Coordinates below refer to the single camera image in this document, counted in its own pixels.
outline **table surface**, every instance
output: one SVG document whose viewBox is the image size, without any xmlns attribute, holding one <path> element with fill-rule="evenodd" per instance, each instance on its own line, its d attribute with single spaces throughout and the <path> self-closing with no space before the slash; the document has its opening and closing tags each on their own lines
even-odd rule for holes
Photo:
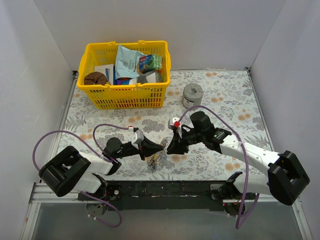
<svg viewBox="0 0 320 240">
<path fill-rule="evenodd" d="M 99 150 L 93 140 L 93 129 L 102 123 L 122 127 L 133 125 L 143 131 L 145 136 L 155 143 L 170 142 L 173 136 L 168 129 L 168 120 L 180 117 L 186 110 L 182 105 L 183 89 L 188 83 L 199 84 L 204 91 L 202 105 L 212 109 L 229 123 L 241 136 L 242 141 L 271 150 L 267 132 L 260 114 L 246 71 L 171 71 L 171 83 L 166 90 L 162 108 L 134 109 L 97 109 L 87 95 L 77 87 L 74 90 L 64 129 L 79 135 L 95 150 Z M 199 111 L 191 110 L 182 123 L 192 127 L 189 116 Z M 215 127 L 225 128 L 211 113 L 208 114 Z M 107 140 L 119 138 L 123 143 L 130 141 L 130 133 L 113 127 L 100 127 L 96 139 L 104 148 Z M 72 145 L 78 151 L 91 151 L 78 139 L 62 134 L 60 152 Z M 245 172 L 245 164 L 230 156 L 208 150 L 202 143 L 189 147 L 185 155 L 167 155 L 158 160 L 157 169 L 153 171 L 146 161 L 138 155 L 120 160 L 121 168 L 109 180 L 226 180 L 236 171 Z M 250 167 L 251 174 L 262 174 Z"/>
</svg>

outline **white panel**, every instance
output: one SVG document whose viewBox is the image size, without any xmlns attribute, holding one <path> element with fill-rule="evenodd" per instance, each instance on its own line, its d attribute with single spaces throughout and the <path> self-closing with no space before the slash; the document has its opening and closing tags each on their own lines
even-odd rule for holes
<svg viewBox="0 0 320 240">
<path fill-rule="evenodd" d="M 85 173 L 72 190 L 78 192 L 85 191 L 94 194 L 100 186 L 101 182 L 95 175 L 91 173 Z"/>
<path fill-rule="evenodd" d="M 243 173 L 240 176 L 238 176 L 234 182 L 234 186 L 236 187 L 236 189 L 240 193 L 243 193 L 243 191 L 244 191 L 245 178 L 246 178 L 246 174 Z M 267 195 L 272 196 L 272 194 L 270 192 L 270 188 L 267 185 L 268 181 L 269 181 L 268 177 L 264 174 L 249 175 L 246 192 L 247 193 L 267 194 Z"/>
<path fill-rule="evenodd" d="M 250 67 L 285 0 L 34 0 L 72 70 L 88 43 L 166 40 L 172 69 Z"/>
<path fill-rule="evenodd" d="M 248 142 L 245 142 L 243 145 L 247 154 L 248 164 L 258 169 L 265 176 L 268 176 L 268 165 L 270 163 L 275 163 L 279 159 L 278 152 L 268 151 Z M 234 157 L 245 163 L 245 156 L 241 143 L 237 140 L 235 135 L 232 134 L 223 139 L 220 148 L 222 154 Z"/>
<path fill-rule="evenodd" d="M 278 152 L 296 153 L 310 177 L 301 194 L 320 239 L 320 1 L 287 0 L 252 67 L 255 90 Z"/>
<path fill-rule="evenodd" d="M 79 154 L 91 162 L 89 167 L 85 170 L 85 173 L 107 175 L 110 169 L 113 167 L 111 162 L 102 160 L 102 158 L 96 155 L 87 154 L 82 151 L 80 151 Z"/>
<path fill-rule="evenodd" d="M 33 183 L 37 140 L 55 130 L 71 70 L 32 0 L 0 1 L 0 239 L 19 239 Z M 50 140 L 37 161 L 48 158 Z"/>
</svg>

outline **yellow basket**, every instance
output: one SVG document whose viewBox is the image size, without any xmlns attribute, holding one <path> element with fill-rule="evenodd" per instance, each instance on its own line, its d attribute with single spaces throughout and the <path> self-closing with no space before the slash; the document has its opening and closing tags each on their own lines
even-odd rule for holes
<svg viewBox="0 0 320 240">
<path fill-rule="evenodd" d="M 163 82 L 136 85 L 84 85 L 85 76 L 95 66 L 115 64 L 118 44 L 144 54 L 162 56 Z M 160 108 L 170 85 L 171 60 L 166 41 L 138 41 L 135 43 L 101 42 L 86 46 L 79 66 L 77 86 L 98 109 Z"/>
</svg>

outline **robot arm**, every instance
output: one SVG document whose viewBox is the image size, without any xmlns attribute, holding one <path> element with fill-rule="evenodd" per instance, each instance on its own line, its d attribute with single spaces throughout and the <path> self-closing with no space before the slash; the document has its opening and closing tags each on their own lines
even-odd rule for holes
<svg viewBox="0 0 320 240">
<path fill-rule="evenodd" d="M 39 177 L 55 192 L 58 197 L 70 191 L 95 193 L 104 183 L 104 175 L 114 174 L 122 165 L 117 159 L 140 155 L 145 157 L 162 151 L 164 147 L 147 139 L 138 128 L 128 128 L 131 141 L 122 143 L 113 137 L 107 141 L 101 157 L 77 151 L 67 146 L 39 171 Z"/>
<path fill-rule="evenodd" d="M 168 155 L 183 155 L 189 151 L 188 146 L 203 143 L 210 150 L 245 161 L 241 142 L 236 136 L 222 128 L 215 128 L 203 111 L 193 113 L 190 119 L 194 128 L 180 125 L 177 118 L 169 121 L 173 139 L 167 148 Z M 248 191 L 269 194 L 285 205 L 292 205 L 310 182 L 297 156 L 290 151 L 283 154 L 267 151 L 249 143 L 244 143 L 244 147 L 249 165 L 264 174 L 250 176 Z M 229 189 L 241 193 L 244 179 L 244 174 L 240 172 L 232 175 L 226 183 Z"/>
</svg>

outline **purple cable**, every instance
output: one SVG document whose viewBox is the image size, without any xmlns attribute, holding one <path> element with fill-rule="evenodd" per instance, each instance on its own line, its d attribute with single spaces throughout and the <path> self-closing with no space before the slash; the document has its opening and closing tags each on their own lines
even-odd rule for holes
<svg viewBox="0 0 320 240">
<path fill-rule="evenodd" d="M 88 198 L 91 198 L 91 199 L 93 199 L 93 200 L 99 201 L 99 202 L 104 203 L 105 205 L 109 206 L 110 208 L 112 208 L 113 210 L 116 211 L 116 213 L 119 215 L 119 218 L 120 218 L 120 219 L 119 219 L 119 222 L 118 222 L 117 224 L 111 224 L 111 223 L 109 223 L 109 222 L 107 222 L 107 221 L 105 221 L 105 220 L 103 220 L 103 219 L 101 219 L 101 218 L 99 218 L 99 217 L 96 217 L 95 215 L 89 214 L 90 217 L 95 218 L 95 219 L 98 220 L 99 222 L 101 222 L 101 223 L 103 223 L 103 224 L 105 224 L 105 225 L 107 225 L 107 226 L 109 226 L 109 227 L 111 227 L 111 228 L 119 227 L 119 225 L 122 223 L 122 215 L 121 215 L 121 212 L 120 212 L 115 206 L 113 206 L 112 204 L 110 204 L 110 203 L 107 202 L 107 201 L 104 201 L 104 200 L 102 200 L 102 199 L 99 199 L 99 198 L 96 198 L 96 197 L 94 197 L 94 196 L 91 196 L 91 195 L 89 195 L 88 193 L 86 193 L 85 191 L 82 191 L 81 194 L 87 196 Z"/>
<path fill-rule="evenodd" d="M 111 124 L 108 124 L 107 126 L 124 129 L 124 128 L 120 127 L 120 126 L 114 126 L 114 125 L 111 125 Z M 70 132 L 70 131 L 66 131 L 66 130 L 55 130 L 55 131 L 51 131 L 51 132 L 48 132 L 47 134 L 43 135 L 43 136 L 39 139 L 39 141 L 35 144 L 35 146 L 34 146 L 34 149 L 33 149 L 33 152 L 32 152 L 32 161 L 33 161 L 34 167 L 35 167 L 38 171 L 40 171 L 40 168 L 39 168 L 39 166 L 38 166 L 37 163 L 36 163 L 36 150 L 37 150 L 37 147 L 39 146 L 39 144 L 41 143 L 41 141 L 42 141 L 45 137 L 47 137 L 47 136 L 49 136 L 49 135 L 51 135 L 51 134 L 55 134 L 55 133 L 71 134 L 72 136 L 76 137 L 76 138 L 79 139 L 81 142 L 83 142 L 84 145 L 86 145 L 92 152 L 94 152 L 94 154 L 96 154 L 98 157 L 101 157 L 101 155 L 100 155 L 96 150 L 94 150 L 88 143 L 86 143 L 86 141 L 84 141 L 81 137 L 79 137 L 79 136 L 76 135 L 75 133 Z M 97 219 L 97 220 L 100 221 L 101 223 L 103 223 L 103 224 L 105 224 L 105 225 L 107 225 L 107 226 L 109 226 L 109 227 L 111 227 L 111 228 L 116 228 L 116 227 L 118 227 L 118 226 L 121 224 L 121 222 L 122 222 L 122 215 L 121 215 L 120 211 L 119 211 L 115 206 L 113 206 L 112 204 L 108 203 L 107 201 L 104 201 L 104 200 L 101 200 L 101 199 L 96 198 L 96 197 L 94 197 L 94 196 L 91 196 L 91 195 L 87 194 L 85 191 L 81 191 L 81 194 L 87 196 L 88 198 L 91 198 L 91 199 L 93 199 L 93 200 L 96 200 L 96 201 L 99 201 L 99 202 L 101 202 L 101 203 L 104 203 L 104 204 L 108 205 L 109 207 L 111 207 L 112 209 L 114 209 L 114 210 L 118 213 L 120 220 L 119 220 L 119 223 L 118 223 L 118 224 L 114 225 L 114 224 L 108 223 L 107 221 L 105 221 L 105 220 L 103 220 L 103 219 L 101 219 L 101 218 L 99 218 L 99 217 L 96 217 L 96 216 L 94 216 L 94 215 L 92 215 L 92 214 L 90 214 L 91 217 Z"/>
<path fill-rule="evenodd" d="M 129 128 L 123 127 L 123 126 L 116 126 L 116 125 L 109 124 L 109 123 L 102 123 L 102 124 L 95 126 L 95 128 L 93 129 L 93 132 L 92 132 L 93 140 L 94 140 L 95 144 L 98 146 L 98 148 L 103 152 L 103 154 L 106 155 L 104 149 L 99 145 L 99 143 L 96 139 L 96 130 L 97 130 L 97 128 L 99 128 L 101 126 L 108 126 L 108 127 L 113 127 L 113 128 L 122 129 L 122 130 L 128 130 Z"/>
<path fill-rule="evenodd" d="M 238 217 L 236 218 L 236 224 L 235 224 L 235 228 L 236 229 L 239 229 L 242 224 L 244 224 L 244 222 L 246 221 L 247 217 L 249 216 L 249 214 L 251 213 L 251 211 L 254 209 L 254 207 L 256 206 L 257 202 L 258 202 L 258 199 L 259 199 L 259 195 L 260 194 L 257 194 L 256 195 L 256 198 L 252 204 L 252 206 L 250 207 L 250 209 L 244 213 L 244 214 L 241 214 L 242 211 L 243 211 L 243 208 L 244 208 L 244 204 L 245 204 L 245 199 L 246 199 L 246 194 L 247 194 L 247 188 L 248 188 L 248 179 L 249 179 L 249 161 L 248 161 L 248 155 L 247 155 L 247 151 L 246 151 L 246 148 L 245 148 L 245 145 L 242 143 L 242 140 L 241 140 L 241 137 L 240 135 L 236 132 L 236 130 L 234 130 L 228 123 L 226 123 L 218 114 L 216 114 L 214 111 L 212 111 L 211 109 L 209 109 L 208 107 L 206 106 L 192 106 L 190 108 L 188 108 L 183 114 L 182 116 L 180 117 L 179 119 L 179 123 L 181 122 L 181 120 L 184 118 L 184 116 L 187 114 L 187 112 L 189 112 L 191 109 L 194 109 L 194 108 L 203 108 L 203 109 L 206 109 L 208 110 L 210 113 L 212 113 L 217 119 L 219 119 L 224 125 L 226 125 L 226 127 L 228 129 L 230 129 L 231 132 L 233 132 L 233 134 L 235 135 L 236 139 L 241 142 L 241 148 L 242 148 L 242 151 L 243 151 L 243 156 L 244 156 L 244 162 L 245 162 L 245 178 L 244 178 L 244 187 L 243 187 L 243 192 L 242 192 L 242 198 L 241 198 L 241 203 L 240 203 L 240 209 L 239 209 L 239 212 L 238 212 Z"/>
<path fill-rule="evenodd" d="M 66 130 L 55 130 L 55 131 L 50 131 L 47 134 L 43 135 L 39 141 L 35 144 L 33 152 L 32 152 L 32 161 L 33 161 L 33 165 L 35 166 L 35 168 L 40 171 L 40 167 L 38 167 L 37 163 L 36 163 L 36 150 L 38 145 L 41 143 L 41 141 L 51 135 L 51 134 L 55 134 L 55 133 L 66 133 L 66 134 L 71 134 L 72 136 L 76 137 L 77 139 L 79 139 L 81 142 L 83 142 L 84 145 L 86 145 L 95 155 L 97 155 L 99 158 L 101 157 L 101 154 L 99 154 L 96 150 L 94 150 L 88 143 L 86 143 L 81 137 L 79 137 L 78 135 L 76 135 L 75 133 L 71 132 L 71 131 L 66 131 Z M 104 160 L 106 160 L 107 162 L 110 162 L 110 159 L 107 159 L 106 157 L 103 157 Z"/>
</svg>

